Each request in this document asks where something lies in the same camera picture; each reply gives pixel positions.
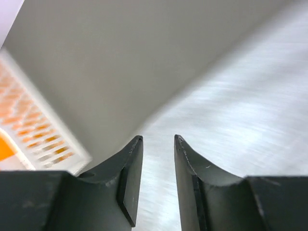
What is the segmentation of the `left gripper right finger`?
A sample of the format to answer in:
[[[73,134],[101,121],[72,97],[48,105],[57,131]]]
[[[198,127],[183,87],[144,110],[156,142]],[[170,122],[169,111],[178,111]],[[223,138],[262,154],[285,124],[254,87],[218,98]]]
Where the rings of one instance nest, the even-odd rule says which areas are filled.
[[[180,222],[184,231],[305,231],[306,176],[238,177],[174,137]]]

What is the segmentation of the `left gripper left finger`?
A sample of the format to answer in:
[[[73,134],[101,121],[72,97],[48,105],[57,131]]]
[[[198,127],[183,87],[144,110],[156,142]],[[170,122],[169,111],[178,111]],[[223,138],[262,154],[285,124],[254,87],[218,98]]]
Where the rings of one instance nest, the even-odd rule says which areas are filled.
[[[3,171],[3,231],[129,231],[136,225],[143,138],[74,176],[66,171]]]

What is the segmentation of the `grey t shirt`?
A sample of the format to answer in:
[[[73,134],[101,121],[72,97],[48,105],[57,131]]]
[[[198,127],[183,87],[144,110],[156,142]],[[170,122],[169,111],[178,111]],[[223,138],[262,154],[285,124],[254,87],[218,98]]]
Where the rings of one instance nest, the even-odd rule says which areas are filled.
[[[177,134],[241,177],[307,174],[307,1],[292,1],[142,129],[138,231],[181,229]]]

